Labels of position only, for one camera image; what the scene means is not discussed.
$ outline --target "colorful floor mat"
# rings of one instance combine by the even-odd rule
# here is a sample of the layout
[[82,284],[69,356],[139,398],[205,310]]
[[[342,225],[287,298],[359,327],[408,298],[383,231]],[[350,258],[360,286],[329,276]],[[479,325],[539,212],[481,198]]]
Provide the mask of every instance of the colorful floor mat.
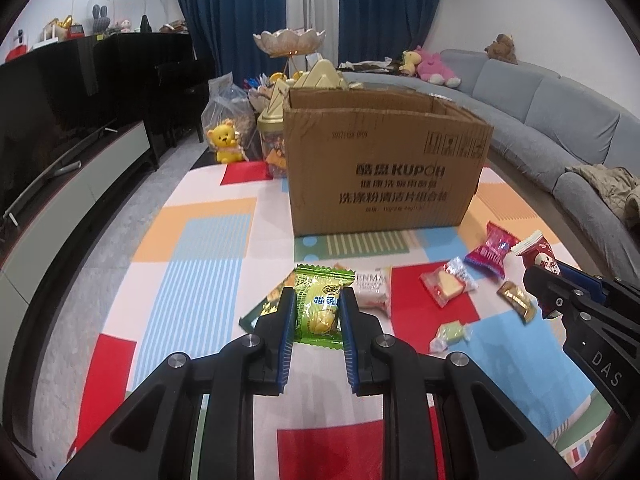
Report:
[[[441,323],[469,323],[474,335],[456,349],[478,362],[556,441],[589,407],[593,390],[562,353],[558,322],[537,319],[524,326],[496,295],[500,283],[478,270],[478,290],[442,309],[417,279],[482,243],[488,221],[520,238],[542,230],[558,258],[575,265],[548,226],[488,168],[459,227],[302,238],[293,236],[286,180],[268,180],[256,164],[190,171],[142,240],[111,307],[86,380],[75,449],[168,354],[198,357],[242,335],[238,319],[296,262],[339,262],[356,270],[393,266],[392,317],[378,315],[383,330],[427,352]],[[508,256],[505,269],[522,284],[519,258]],[[254,412],[257,480],[299,478],[297,468],[305,462],[292,457],[306,460],[314,443],[335,435],[358,452],[327,447],[323,473],[313,478],[332,478],[342,467],[349,478],[364,480],[376,478],[382,467],[381,399],[351,395],[341,351],[295,345],[285,393],[257,397]],[[565,455],[574,458],[578,447]]]

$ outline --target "gold candy wrapper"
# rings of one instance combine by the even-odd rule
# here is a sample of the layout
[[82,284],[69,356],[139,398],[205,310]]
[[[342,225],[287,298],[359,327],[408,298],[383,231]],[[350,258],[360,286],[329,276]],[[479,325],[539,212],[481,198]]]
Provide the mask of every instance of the gold candy wrapper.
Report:
[[538,308],[531,303],[527,293],[515,283],[504,282],[498,289],[498,296],[509,302],[512,309],[518,313],[525,324],[530,323],[536,317]]

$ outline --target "sofa cushion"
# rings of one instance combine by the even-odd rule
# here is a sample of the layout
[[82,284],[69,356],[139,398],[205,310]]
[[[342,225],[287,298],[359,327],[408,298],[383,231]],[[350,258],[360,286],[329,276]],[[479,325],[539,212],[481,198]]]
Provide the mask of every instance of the sofa cushion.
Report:
[[542,78],[540,72],[490,59],[482,67],[471,96],[523,123]]
[[414,88],[419,92],[452,99],[494,126],[492,148],[548,192],[554,188],[558,177],[564,173],[565,167],[580,163],[577,158],[540,132],[525,126],[491,105],[477,101],[457,90],[436,86],[412,77],[345,72],[344,78],[348,82],[360,81],[380,86]]
[[519,61],[518,66],[522,68],[526,68],[527,70],[531,70],[532,72],[539,72],[544,76],[548,76],[554,79],[560,79],[560,74],[558,72],[554,72],[553,70],[549,70],[540,65],[534,65],[533,63],[525,63],[524,61]]
[[459,104],[493,125],[491,147],[548,192],[567,166],[580,163],[539,131],[492,106],[475,99],[459,101]]
[[626,110],[620,113],[604,165],[608,168],[623,166],[640,176],[640,120]]
[[540,83],[529,113],[527,126],[589,164],[604,162],[620,110],[606,97],[563,77]]
[[450,48],[440,53],[440,58],[456,76],[460,78],[458,90],[471,95],[488,57],[484,52],[469,52],[466,50],[455,50]]
[[576,173],[565,173],[558,179],[553,196],[605,257],[612,272],[639,285],[638,241],[589,183]]

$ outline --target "yellow plush toy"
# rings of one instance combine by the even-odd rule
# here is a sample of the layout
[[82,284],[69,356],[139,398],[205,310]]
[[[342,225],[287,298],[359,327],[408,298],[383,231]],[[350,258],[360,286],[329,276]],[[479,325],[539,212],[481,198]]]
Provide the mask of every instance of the yellow plush toy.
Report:
[[242,162],[242,149],[236,141],[236,131],[234,122],[226,119],[212,130],[207,131],[207,139],[212,146],[216,147],[216,160],[221,164],[231,164],[232,162]]
[[402,74],[413,77],[415,75],[415,67],[422,61],[422,57],[414,50],[405,50],[402,53],[402,65],[399,70]]

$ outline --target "snack wrapper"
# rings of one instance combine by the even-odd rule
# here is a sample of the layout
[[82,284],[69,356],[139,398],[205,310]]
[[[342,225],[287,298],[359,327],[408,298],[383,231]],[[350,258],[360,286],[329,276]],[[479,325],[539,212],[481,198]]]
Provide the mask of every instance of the snack wrapper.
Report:
[[391,317],[390,270],[356,270],[356,279],[351,288],[360,308],[378,308]]
[[449,260],[433,272],[424,272],[420,280],[440,307],[463,292],[478,288],[476,280],[459,257]]
[[276,312],[278,304],[280,303],[280,297],[282,295],[282,289],[286,286],[294,286],[296,283],[296,271],[292,270],[289,275],[282,280],[267,296],[244,317],[240,318],[238,325],[245,332],[251,334],[254,332],[255,324],[258,322],[260,316],[265,314],[271,314]]
[[471,327],[469,325],[462,325],[459,321],[452,321],[451,323],[441,324],[436,337],[429,343],[429,352],[437,354],[444,352],[449,345],[453,345],[462,341],[471,340]]
[[500,286],[497,294],[509,302],[512,309],[522,318],[524,324],[533,321],[536,317],[538,309],[527,293],[515,283],[507,280]]
[[554,274],[560,274],[554,251],[540,230],[534,231],[531,236],[514,245],[511,252],[516,256],[522,256],[522,263],[527,269],[537,265]]
[[493,222],[488,222],[486,241],[465,256],[465,262],[485,267],[496,276],[504,279],[504,257],[518,241],[510,232]]
[[342,348],[342,334],[338,330],[340,291],[354,279],[352,270],[296,267],[296,341]]

